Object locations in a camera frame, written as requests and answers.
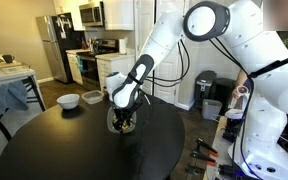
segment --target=white cabinet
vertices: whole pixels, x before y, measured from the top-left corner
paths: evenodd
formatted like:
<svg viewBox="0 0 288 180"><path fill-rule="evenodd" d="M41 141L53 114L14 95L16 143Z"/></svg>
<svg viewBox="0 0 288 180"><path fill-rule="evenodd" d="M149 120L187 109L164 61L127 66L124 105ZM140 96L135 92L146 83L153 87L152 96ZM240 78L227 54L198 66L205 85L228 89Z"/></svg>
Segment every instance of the white cabinet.
<svg viewBox="0 0 288 180"><path fill-rule="evenodd" d="M56 14L71 13L75 31L84 31L79 6L89 3L89 0L53 0Z"/></svg>
<svg viewBox="0 0 288 180"><path fill-rule="evenodd" d="M106 30L134 30L133 0L103 0Z"/></svg>
<svg viewBox="0 0 288 180"><path fill-rule="evenodd" d="M106 86L106 76L112 72L121 72L127 75L134 66L135 56L126 56L118 59L97 59L98 77L100 80L101 90Z"/></svg>
<svg viewBox="0 0 288 180"><path fill-rule="evenodd" d="M83 85L82 75L80 72L80 65L78 63L77 55L67 53L68 62L70 65L73 81L77 82L80 85Z"/></svg>
<svg viewBox="0 0 288 180"><path fill-rule="evenodd" d="M71 5L75 3L72 0L53 0L56 14L71 12Z"/></svg>

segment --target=wall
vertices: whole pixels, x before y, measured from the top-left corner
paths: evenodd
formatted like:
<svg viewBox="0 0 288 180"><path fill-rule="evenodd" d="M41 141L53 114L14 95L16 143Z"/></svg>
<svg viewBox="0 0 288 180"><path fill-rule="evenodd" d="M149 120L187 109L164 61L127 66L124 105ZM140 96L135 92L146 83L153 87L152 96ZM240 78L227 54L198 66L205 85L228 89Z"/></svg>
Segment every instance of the wall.
<svg viewBox="0 0 288 180"><path fill-rule="evenodd" d="M127 48L135 49L135 31L121 31L121 30L113 30L106 31L104 28L89 28L86 27L85 30L85 38L93 39L96 37L97 39L123 39L127 37Z"/></svg>
<svg viewBox="0 0 288 180"><path fill-rule="evenodd" d="M52 77L35 17L55 15L52 0L0 0L0 51L31 65L37 79Z"/></svg>
<svg viewBox="0 0 288 180"><path fill-rule="evenodd" d="M192 7L200 1L201 0L190 0L189 6ZM235 1L236 0L216 0L217 3L225 6L229 6ZM254 2L258 5L260 4L260 0L254 0ZM239 68L208 41L196 43L186 39L185 45L190 55L191 66L189 73L179 85L177 105L189 109L194 103L195 78L202 71L212 70L217 73L217 77L236 79Z"/></svg>

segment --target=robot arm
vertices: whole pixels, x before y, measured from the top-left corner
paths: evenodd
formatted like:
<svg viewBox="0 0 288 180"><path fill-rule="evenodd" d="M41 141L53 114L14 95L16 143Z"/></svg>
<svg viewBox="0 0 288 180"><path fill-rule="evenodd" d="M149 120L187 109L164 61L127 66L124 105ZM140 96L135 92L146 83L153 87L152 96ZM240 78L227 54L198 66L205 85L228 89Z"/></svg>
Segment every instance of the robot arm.
<svg viewBox="0 0 288 180"><path fill-rule="evenodd" d="M113 106L120 109L133 107L137 91L145 78L172 52L178 41L184 37L184 32L194 41L209 40L225 32L229 19L228 8L207 1L192 7L185 19L174 12L163 14L128 76L113 73L107 77L107 90Z"/></svg>

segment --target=appliance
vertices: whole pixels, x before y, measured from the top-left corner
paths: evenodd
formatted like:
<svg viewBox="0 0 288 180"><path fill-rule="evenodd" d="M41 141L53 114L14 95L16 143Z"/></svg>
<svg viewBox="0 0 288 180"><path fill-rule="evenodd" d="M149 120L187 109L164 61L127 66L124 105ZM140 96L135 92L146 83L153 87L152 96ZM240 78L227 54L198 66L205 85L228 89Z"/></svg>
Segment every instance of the appliance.
<svg viewBox="0 0 288 180"><path fill-rule="evenodd" d="M83 26L104 26L104 5L102 1L92 1L79 6Z"/></svg>
<svg viewBox="0 0 288 180"><path fill-rule="evenodd" d="M197 108L203 107L204 99L213 99L214 92L212 87L216 73L214 71L203 71L195 79L195 106Z"/></svg>
<svg viewBox="0 0 288 180"><path fill-rule="evenodd" d="M83 86L87 90L100 90L100 82L97 71L96 55L118 52L118 40L98 39L93 44L93 52L79 52L81 75Z"/></svg>
<svg viewBox="0 0 288 180"><path fill-rule="evenodd" d="M41 16L36 18L44 49L54 79L73 82L66 50L79 49L84 33L74 31L71 14Z"/></svg>

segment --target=microwave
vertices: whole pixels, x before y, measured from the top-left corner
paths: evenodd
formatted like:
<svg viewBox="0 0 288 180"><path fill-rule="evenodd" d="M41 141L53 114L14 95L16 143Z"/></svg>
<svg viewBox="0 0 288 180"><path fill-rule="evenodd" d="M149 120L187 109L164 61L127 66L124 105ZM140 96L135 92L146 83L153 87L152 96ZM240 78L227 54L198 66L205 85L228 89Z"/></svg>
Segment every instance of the microwave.
<svg viewBox="0 0 288 180"><path fill-rule="evenodd" d="M103 1L97 1L79 6L83 26L104 26Z"/></svg>

